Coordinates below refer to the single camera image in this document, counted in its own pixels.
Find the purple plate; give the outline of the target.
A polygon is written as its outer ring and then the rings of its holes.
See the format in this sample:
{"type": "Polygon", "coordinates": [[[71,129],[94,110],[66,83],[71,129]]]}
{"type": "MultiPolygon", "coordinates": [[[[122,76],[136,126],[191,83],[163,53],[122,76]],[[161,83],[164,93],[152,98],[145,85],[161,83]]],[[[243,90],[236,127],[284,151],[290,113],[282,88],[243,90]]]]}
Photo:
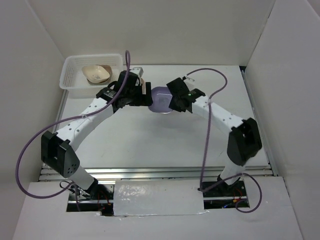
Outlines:
{"type": "Polygon", "coordinates": [[[172,94],[168,87],[166,86],[157,86],[151,90],[151,97],[153,103],[148,109],[153,113],[160,113],[160,114],[168,114],[171,113],[173,110],[169,107],[172,94]]]}

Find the brown plate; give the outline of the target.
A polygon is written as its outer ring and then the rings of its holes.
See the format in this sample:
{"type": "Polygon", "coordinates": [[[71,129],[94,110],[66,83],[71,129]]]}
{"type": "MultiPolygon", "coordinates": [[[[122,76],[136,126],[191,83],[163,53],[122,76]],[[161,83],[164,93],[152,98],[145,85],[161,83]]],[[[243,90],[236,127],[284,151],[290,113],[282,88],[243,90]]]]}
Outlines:
{"type": "Polygon", "coordinates": [[[107,83],[112,75],[112,72],[100,65],[89,66],[86,70],[87,80],[94,85],[107,83]]]}
{"type": "Polygon", "coordinates": [[[140,78],[140,86],[141,86],[142,94],[145,95],[146,94],[146,83],[143,78],[140,78]]]}

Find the cream plate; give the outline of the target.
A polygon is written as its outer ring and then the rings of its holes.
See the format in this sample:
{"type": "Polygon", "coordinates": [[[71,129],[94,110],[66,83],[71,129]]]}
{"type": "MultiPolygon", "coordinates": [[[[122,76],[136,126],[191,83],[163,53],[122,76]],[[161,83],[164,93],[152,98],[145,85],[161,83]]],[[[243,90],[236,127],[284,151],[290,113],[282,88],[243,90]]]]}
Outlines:
{"type": "Polygon", "coordinates": [[[113,71],[109,65],[87,65],[82,67],[82,73],[91,84],[102,84],[107,82],[113,71]]]}

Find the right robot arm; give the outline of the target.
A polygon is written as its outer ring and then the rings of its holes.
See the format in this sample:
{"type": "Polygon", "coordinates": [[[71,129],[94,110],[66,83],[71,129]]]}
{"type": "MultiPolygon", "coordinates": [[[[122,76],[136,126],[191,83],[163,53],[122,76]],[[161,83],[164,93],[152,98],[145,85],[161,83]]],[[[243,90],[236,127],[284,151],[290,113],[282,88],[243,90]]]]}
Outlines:
{"type": "Polygon", "coordinates": [[[188,111],[208,120],[227,136],[228,161],[217,180],[216,188],[223,196],[235,190],[247,161],[262,149],[262,141],[255,119],[243,119],[209,100],[201,90],[190,90],[183,79],[177,78],[167,85],[172,95],[169,108],[177,112],[188,111]]]}

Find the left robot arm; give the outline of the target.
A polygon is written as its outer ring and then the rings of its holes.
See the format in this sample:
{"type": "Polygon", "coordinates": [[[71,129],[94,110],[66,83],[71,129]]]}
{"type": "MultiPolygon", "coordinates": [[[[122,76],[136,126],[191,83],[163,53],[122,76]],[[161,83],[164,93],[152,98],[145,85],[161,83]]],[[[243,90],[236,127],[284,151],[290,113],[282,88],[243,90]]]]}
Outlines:
{"type": "Polygon", "coordinates": [[[85,138],[104,120],[126,105],[149,107],[151,83],[142,80],[143,69],[122,71],[117,81],[101,89],[91,104],[66,126],[41,136],[41,159],[63,178],[74,182],[88,200],[97,197],[102,186],[80,164],[76,155],[85,138]]]}

